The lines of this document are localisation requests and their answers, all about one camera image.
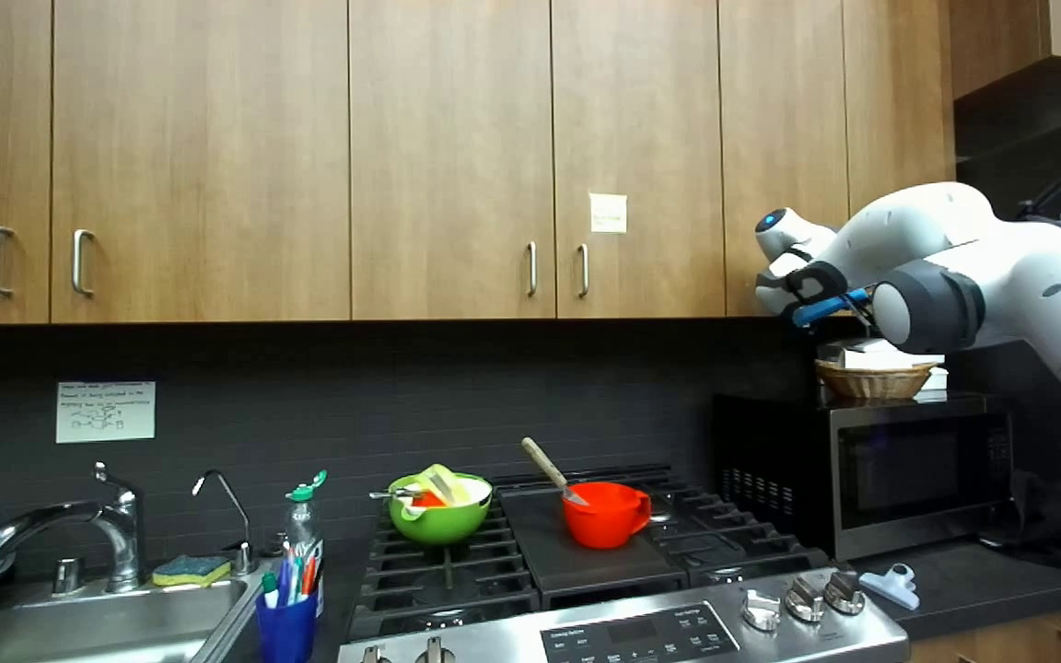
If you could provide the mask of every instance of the sponge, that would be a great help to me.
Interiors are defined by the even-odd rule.
[[[232,563],[224,555],[173,555],[151,569],[151,580],[161,589],[181,587],[211,587],[232,576]]]

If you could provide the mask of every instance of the range hood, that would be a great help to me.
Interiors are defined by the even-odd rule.
[[[954,102],[959,175],[997,218],[1061,218],[1061,60],[1041,60]]]

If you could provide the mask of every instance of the microwave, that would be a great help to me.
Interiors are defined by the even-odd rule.
[[[1008,510],[1014,423],[983,397],[819,404],[717,395],[717,488],[834,560],[977,539]]]

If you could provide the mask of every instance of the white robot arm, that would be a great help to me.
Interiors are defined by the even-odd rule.
[[[1029,341],[1061,378],[1061,224],[1002,219],[959,181],[863,205],[842,229],[773,210],[755,224],[755,296],[798,326],[856,307],[906,355]]]

